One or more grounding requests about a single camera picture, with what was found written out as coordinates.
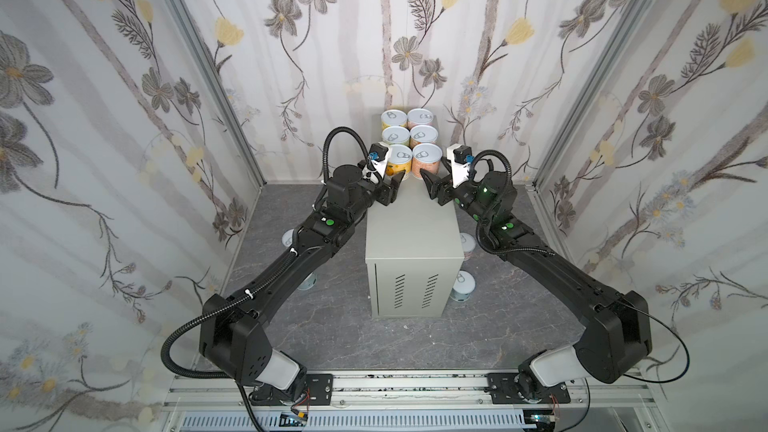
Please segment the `orange label can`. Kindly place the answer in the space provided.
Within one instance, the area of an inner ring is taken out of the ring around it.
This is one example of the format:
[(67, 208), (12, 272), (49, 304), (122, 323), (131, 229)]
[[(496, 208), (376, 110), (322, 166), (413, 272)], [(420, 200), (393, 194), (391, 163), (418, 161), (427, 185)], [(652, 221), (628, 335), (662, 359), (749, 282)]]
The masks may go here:
[(412, 149), (402, 144), (392, 144), (390, 146), (391, 154), (387, 161), (386, 175), (393, 177), (403, 172), (407, 178), (411, 172), (413, 152)]

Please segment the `brown label can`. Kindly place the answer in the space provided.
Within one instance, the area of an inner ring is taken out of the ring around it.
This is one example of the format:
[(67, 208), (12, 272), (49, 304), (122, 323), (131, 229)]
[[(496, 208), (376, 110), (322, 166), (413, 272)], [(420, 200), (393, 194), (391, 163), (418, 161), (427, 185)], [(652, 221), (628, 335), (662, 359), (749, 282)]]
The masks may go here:
[(416, 125), (410, 130), (409, 147), (415, 148), (424, 143), (435, 144), (438, 137), (439, 133), (435, 127), (431, 125)]

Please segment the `yellow label can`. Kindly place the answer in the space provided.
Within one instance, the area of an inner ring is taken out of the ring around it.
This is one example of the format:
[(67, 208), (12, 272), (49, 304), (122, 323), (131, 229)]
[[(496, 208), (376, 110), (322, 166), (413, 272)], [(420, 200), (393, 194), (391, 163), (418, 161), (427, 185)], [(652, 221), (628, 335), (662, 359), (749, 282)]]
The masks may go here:
[(407, 113), (398, 109), (385, 110), (381, 116), (381, 129), (389, 127), (405, 127), (408, 122)]

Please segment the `pink label can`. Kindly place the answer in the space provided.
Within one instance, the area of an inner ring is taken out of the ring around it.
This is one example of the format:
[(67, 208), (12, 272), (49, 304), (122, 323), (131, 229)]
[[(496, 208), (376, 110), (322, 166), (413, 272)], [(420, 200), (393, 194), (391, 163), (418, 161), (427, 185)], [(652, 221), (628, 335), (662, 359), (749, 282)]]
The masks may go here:
[(416, 126), (428, 125), (434, 123), (434, 114), (425, 108), (414, 108), (407, 113), (407, 128), (409, 130)]

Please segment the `light blue can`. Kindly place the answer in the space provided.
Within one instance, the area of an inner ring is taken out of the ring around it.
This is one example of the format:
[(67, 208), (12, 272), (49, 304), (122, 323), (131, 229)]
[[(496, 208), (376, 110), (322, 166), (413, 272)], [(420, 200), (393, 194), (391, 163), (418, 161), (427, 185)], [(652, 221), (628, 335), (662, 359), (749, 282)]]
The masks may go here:
[(310, 274), (298, 287), (300, 291), (306, 291), (312, 289), (317, 282), (315, 274)]
[(450, 298), (455, 302), (466, 302), (475, 288), (475, 278), (469, 272), (460, 270), (450, 292)]

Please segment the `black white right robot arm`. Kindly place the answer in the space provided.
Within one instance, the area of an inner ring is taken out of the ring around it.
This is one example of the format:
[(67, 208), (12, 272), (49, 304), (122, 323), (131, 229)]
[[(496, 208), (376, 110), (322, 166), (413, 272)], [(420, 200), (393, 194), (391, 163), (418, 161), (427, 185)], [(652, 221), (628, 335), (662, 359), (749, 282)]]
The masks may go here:
[(450, 176), (422, 175), (428, 195), (454, 203), (476, 222), (476, 242), (487, 253), (526, 272), (558, 298), (582, 324), (572, 345), (540, 352), (518, 368), (513, 392), (534, 403), (570, 380), (612, 384), (652, 351), (647, 301), (621, 293), (555, 252), (512, 212), (516, 190), (502, 172), (480, 183), (454, 185)]

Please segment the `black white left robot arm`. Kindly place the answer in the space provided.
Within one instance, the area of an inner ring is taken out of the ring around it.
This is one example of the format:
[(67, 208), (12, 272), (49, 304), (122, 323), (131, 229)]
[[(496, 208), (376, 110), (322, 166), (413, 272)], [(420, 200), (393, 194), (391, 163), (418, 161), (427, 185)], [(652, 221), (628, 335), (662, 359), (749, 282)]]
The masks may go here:
[(305, 279), (349, 241), (372, 205), (396, 200), (403, 172), (380, 183), (363, 172), (357, 165), (336, 168), (319, 203), (294, 229), (291, 246), (241, 289), (204, 304), (199, 352), (237, 384), (263, 383), (287, 394), (303, 390), (306, 369), (273, 348), (266, 328)]

